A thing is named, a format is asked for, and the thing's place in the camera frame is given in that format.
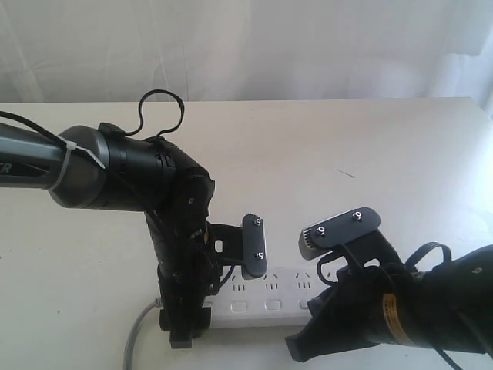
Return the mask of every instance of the power strip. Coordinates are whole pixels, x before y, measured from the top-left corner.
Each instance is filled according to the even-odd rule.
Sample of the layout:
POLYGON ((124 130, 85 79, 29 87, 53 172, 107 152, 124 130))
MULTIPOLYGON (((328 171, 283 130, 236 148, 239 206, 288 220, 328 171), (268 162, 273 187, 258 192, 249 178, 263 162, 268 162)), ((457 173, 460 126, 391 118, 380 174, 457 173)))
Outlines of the power strip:
POLYGON ((272 268, 244 280, 237 267, 204 307, 212 308, 211 328, 303 326, 311 319, 307 302, 326 288, 314 269, 272 268))

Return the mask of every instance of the gray cable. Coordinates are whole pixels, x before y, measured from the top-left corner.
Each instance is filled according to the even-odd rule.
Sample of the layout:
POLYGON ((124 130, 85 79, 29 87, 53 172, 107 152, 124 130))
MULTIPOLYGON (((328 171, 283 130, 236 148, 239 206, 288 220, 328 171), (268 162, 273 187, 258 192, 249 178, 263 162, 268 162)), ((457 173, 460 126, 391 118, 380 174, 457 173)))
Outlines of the gray cable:
POLYGON ((161 302, 161 298, 156 298, 152 303, 149 303, 147 307, 143 309, 136 321, 133 323, 132 329, 130 329, 129 337, 126 340, 125 351, 123 352, 123 370, 132 370, 133 348, 136 345, 140 323, 154 308, 160 308, 162 306, 163 303, 161 302))

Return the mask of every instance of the electrical outlet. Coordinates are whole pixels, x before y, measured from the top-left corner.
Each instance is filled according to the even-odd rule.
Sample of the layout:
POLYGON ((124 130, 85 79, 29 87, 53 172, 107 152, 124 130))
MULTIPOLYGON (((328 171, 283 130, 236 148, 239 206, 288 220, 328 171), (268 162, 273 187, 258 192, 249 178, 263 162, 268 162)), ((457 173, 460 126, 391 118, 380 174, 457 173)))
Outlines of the electrical outlet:
POLYGON ((237 268, 204 307, 212 308, 211 328, 302 326, 311 319, 307 302, 326 288, 314 269, 271 268, 244 280, 237 268))

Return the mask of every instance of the white curtain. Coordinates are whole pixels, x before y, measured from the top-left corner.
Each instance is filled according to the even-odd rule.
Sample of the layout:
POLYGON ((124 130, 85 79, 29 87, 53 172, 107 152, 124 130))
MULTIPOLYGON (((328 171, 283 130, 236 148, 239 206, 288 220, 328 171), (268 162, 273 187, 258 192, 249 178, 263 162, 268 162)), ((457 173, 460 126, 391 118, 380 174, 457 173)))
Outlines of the white curtain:
POLYGON ((491 0, 0 0, 0 102, 472 96, 491 0))

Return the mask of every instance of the table surface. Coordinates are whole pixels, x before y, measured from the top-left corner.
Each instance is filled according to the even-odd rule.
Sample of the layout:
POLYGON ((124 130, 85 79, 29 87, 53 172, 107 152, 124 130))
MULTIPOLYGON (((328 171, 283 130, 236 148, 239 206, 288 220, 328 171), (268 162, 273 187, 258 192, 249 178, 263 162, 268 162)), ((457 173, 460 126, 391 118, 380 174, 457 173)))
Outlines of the table surface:
MULTIPOLYGON (((55 133, 137 125, 136 103, 0 109, 55 133)), ((178 119, 173 103, 149 103, 144 114, 142 138, 178 119)), ((427 241, 455 257, 493 243, 493 124, 468 98, 187 103, 169 140, 216 181, 212 222, 264 218, 271 267, 313 266, 299 255, 301 228, 360 206, 381 215, 403 259, 427 241)), ((0 189, 0 204, 0 368, 120 368, 133 320, 158 294, 143 215, 68 210, 40 190, 0 189)), ((143 323, 135 370, 448 368, 431 350, 390 345, 299 364, 283 343, 292 328, 211 330, 192 350, 171 350, 157 315, 143 323)), ((452 357, 491 368, 484 355, 452 357)))

